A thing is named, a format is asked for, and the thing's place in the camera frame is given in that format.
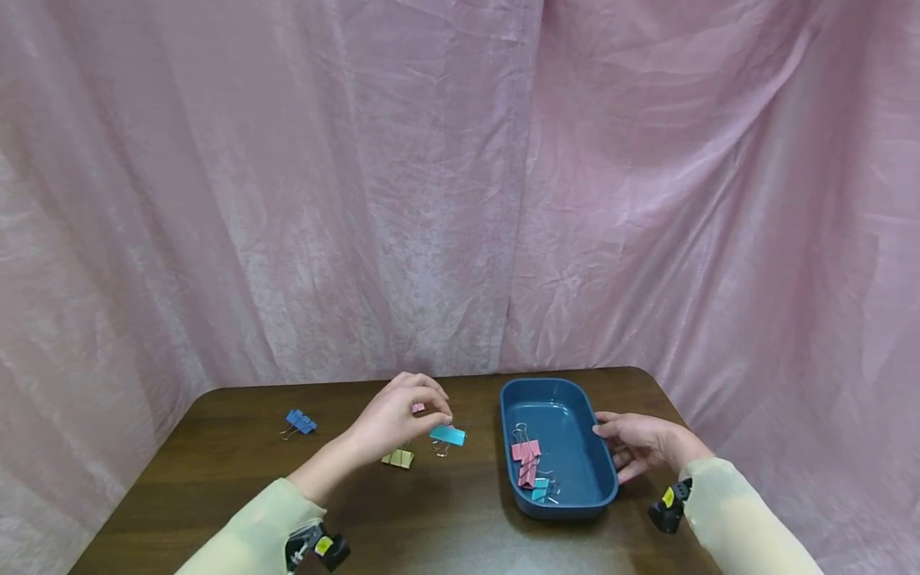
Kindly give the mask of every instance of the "wrist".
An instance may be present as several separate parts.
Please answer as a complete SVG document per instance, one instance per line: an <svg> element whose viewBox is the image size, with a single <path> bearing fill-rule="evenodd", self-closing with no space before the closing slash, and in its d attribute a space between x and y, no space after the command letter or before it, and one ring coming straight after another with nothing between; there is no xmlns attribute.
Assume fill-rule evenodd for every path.
<svg viewBox="0 0 920 575"><path fill-rule="evenodd" d="M666 442L668 466L678 475L690 462L716 456L692 431L680 425L669 431Z"/></svg>
<svg viewBox="0 0 920 575"><path fill-rule="evenodd" d="M360 466L354 443L343 434L323 445L287 478L305 499L325 506L335 487Z"/></svg>

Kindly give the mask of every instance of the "dark brown table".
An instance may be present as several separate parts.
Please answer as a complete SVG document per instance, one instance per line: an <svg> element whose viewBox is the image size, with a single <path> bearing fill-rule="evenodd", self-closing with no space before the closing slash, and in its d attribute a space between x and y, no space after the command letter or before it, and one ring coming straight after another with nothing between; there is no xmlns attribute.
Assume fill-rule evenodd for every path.
<svg viewBox="0 0 920 575"><path fill-rule="evenodd" d="M683 423L645 372L554 373L595 409ZM512 375L444 378L466 445L439 458L413 443L409 470L383 464L355 474L328 505L326 523L351 542L337 573L716 573L687 525L663 535L646 510L673 481L656 472L622 486L587 523L541 523L514 504L504 465L499 391ZM273 479L345 431L382 382L236 387L199 398L71 571L172 573ZM319 428L279 438L288 410ZM308 559L305 572L325 572Z"/></svg>

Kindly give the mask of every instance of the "pink curtain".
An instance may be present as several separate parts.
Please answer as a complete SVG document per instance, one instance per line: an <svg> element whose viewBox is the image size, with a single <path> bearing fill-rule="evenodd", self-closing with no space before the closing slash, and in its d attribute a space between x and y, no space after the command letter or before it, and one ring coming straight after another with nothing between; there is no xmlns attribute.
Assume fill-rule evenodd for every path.
<svg viewBox="0 0 920 575"><path fill-rule="evenodd" d="M213 387L615 364L919 570L918 60L907 0L0 2L0 572Z"/></svg>

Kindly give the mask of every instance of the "person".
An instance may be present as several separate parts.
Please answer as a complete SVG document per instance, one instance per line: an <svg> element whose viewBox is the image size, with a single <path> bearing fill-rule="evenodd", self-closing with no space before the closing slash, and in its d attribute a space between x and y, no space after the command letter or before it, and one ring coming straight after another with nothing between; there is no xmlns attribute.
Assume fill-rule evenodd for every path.
<svg viewBox="0 0 920 575"><path fill-rule="evenodd" d="M428 375L398 375L351 427L290 476L262 490L177 575L286 575L283 550L288 537L322 521L323 506L337 484L399 445L450 424L454 416L449 400ZM418 403L432 408L431 413L413 415L412 406ZM723 572L821 573L741 473L688 429L633 413L599 411L595 416L593 431L607 441L621 483L658 466L668 466L681 479L693 479L684 516Z"/></svg>

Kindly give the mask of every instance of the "tray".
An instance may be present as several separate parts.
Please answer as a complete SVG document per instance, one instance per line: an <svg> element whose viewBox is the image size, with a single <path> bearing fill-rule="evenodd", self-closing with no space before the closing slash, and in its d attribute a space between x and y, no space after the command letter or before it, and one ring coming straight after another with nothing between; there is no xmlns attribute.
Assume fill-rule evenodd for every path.
<svg viewBox="0 0 920 575"><path fill-rule="evenodd" d="M508 476L522 512L542 520L591 519L614 500L619 490L614 461L604 440L591 430L597 419L580 387L567 379L514 379L501 389L500 410ZM553 471L558 505L534 501L529 489L517 485L521 464L512 461L511 446L518 423L525 423L529 438L540 442L538 469Z"/></svg>

